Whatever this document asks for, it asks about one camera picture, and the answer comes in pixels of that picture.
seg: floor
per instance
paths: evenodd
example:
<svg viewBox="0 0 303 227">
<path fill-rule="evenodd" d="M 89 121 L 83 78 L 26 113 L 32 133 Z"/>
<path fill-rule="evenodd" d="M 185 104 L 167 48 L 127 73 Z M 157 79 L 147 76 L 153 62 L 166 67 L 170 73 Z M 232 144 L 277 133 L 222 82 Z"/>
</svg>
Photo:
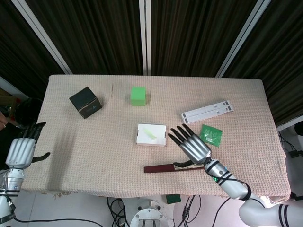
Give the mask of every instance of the floor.
<svg viewBox="0 0 303 227">
<path fill-rule="evenodd" d="M 297 149 L 303 147 L 303 137 L 293 136 L 288 130 L 282 131 L 286 140 L 291 142 Z M 300 176 L 303 174 L 303 157 L 291 159 L 286 158 L 289 181 L 294 193 L 303 195 L 303 182 Z M 225 201 L 225 198 L 217 196 L 201 196 L 202 206 L 197 218 L 189 224 L 189 227 L 210 227 L 212 226 L 215 213 L 218 207 Z M 182 202 L 177 203 L 174 208 L 174 220 L 176 225 L 181 221 L 182 211 L 187 197 L 182 196 Z M 215 227 L 246 227 L 238 215 L 238 209 L 242 201 L 229 200 L 221 209 Z M 303 207 L 303 201 L 289 201 Z M 37 192 L 21 191 L 16 202 L 16 216 L 21 220 L 34 219 L 57 219 L 57 218 L 82 218 L 96 221 L 104 227 L 112 225 L 113 219 L 107 208 L 106 198 L 87 195 L 84 193 L 72 193 L 54 197 L 52 194 L 41 194 Z M 199 200 L 193 202 L 190 210 L 191 219 L 199 208 Z M 49 223 L 18 223 L 14 221 L 13 227 L 94 227 L 91 223 L 80 221 L 62 221 Z"/>
</svg>

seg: curtain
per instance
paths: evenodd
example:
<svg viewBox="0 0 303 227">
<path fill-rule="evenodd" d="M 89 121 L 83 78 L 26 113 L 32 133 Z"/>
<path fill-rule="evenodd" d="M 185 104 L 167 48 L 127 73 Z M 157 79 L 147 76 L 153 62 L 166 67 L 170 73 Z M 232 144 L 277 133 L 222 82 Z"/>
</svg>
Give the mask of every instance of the curtain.
<svg viewBox="0 0 303 227">
<path fill-rule="evenodd" d="M 63 71 L 9 0 L 0 1 L 0 76 L 29 97 L 43 98 Z"/>
<path fill-rule="evenodd" d="M 261 79 L 277 126 L 302 115 L 303 1 L 271 1 L 223 77 Z"/>
<path fill-rule="evenodd" d="M 143 74 L 138 0 L 26 0 L 74 74 Z"/>
<path fill-rule="evenodd" d="M 152 0 L 152 75 L 214 77 L 256 0 Z"/>
</svg>

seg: table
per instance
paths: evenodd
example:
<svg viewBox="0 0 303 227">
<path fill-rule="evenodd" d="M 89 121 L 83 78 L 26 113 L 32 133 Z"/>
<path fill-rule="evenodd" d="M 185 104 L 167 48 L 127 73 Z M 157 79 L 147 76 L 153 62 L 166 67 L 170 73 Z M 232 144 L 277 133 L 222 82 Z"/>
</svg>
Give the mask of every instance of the table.
<svg viewBox="0 0 303 227">
<path fill-rule="evenodd" d="M 83 119 L 69 97 L 88 86 L 103 108 Z M 132 86 L 146 87 L 147 105 L 131 106 Z M 35 156 L 48 159 L 26 170 L 23 189 L 86 192 L 99 196 L 139 197 L 160 194 L 225 192 L 203 171 L 144 174 L 144 166 L 187 161 L 170 139 L 161 147 L 136 145 L 138 123 L 182 124 L 180 114 L 230 100 L 235 111 L 191 124 L 223 131 L 213 157 L 256 195 L 288 199 L 290 187 L 276 127 L 261 80 L 160 76 L 52 75 L 38 122 L 46 121 Z"/>
</svg>

